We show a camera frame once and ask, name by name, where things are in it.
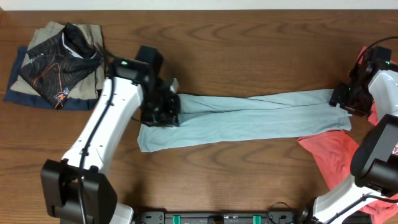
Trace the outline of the light blue polo shirt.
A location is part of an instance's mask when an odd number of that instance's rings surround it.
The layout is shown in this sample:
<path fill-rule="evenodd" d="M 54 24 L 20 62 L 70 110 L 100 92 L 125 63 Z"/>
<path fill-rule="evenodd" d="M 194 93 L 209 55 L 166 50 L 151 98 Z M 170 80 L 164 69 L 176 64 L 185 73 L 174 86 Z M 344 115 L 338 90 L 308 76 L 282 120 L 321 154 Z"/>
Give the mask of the light blue polo shirt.
<path fill-rule="evenodd" d="M 349 113 L 329 105 L 332 90 L 310 90 L 249 98 L 181 94 L 180 124 L 142 125 L 142 152 L 224 141 L 295 138 L 349 130 Z"/>

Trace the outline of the red t-shirt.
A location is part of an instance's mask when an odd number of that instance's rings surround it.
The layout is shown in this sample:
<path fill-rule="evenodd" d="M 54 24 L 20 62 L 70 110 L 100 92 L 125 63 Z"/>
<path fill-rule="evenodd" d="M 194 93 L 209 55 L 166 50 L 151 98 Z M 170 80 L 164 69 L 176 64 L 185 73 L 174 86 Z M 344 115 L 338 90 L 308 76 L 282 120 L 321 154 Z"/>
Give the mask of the red t-shirt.
<path fill-rule="evenodd" d="M 376 45 L 363 48 L 355 65 L 362 64 L 364 52 L 374 46 Z M 370 115 L 367 118 L 375 128 L 379 120 L 374 100 Z M 330 190 L 333 190 L 350 175 L 351 160 L 357 148 L 361 145 L 357 144 L 344 131 L 328 131 L 314 136 L 302 137 L 298 139 L 298 143 L 312 153 Z M 397 156 L 397 146 L 393 148 L 393 153 Z M 303 212 L 307 211 L 313 201 Z M 375 201 L 349 216 L 343 223 L 384 223 L 394 215 L 397 215 L 397 203 Z M 302 215 L 297 219 L 297 223 L 301 223 L 301 217 Z"/>

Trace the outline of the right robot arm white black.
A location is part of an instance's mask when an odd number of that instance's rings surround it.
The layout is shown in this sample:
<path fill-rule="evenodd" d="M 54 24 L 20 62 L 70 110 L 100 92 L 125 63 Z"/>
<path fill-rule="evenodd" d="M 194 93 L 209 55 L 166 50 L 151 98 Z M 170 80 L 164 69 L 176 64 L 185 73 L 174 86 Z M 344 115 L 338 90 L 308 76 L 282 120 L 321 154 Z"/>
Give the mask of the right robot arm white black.
<path fill-rule="evenodd" d="M 375 201 L 397 203 L 397 65 L 374 64 L 368 92 L 378 115 L 373 128 L 351 160 L 350 175 L 327 194 L 317 197 L 301 223 L 343 223 Z"/>

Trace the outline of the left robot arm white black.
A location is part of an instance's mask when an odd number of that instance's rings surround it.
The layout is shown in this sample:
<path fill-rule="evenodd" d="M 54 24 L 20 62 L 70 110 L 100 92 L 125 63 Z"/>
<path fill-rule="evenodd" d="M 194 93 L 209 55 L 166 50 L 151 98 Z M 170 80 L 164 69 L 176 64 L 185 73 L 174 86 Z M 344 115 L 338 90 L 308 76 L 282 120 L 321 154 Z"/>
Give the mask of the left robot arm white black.
<path fill-rule="evenodd" d="M 146 126 L 176 126 L 178 82 L 163 58 L 115 58 L 86 126 L 60 161 L 40 172 L 45 206 L 61 223 L 131 223 L 134 210 L 118 202 L 108 180 L 119 141 L 136 111 Z"/>

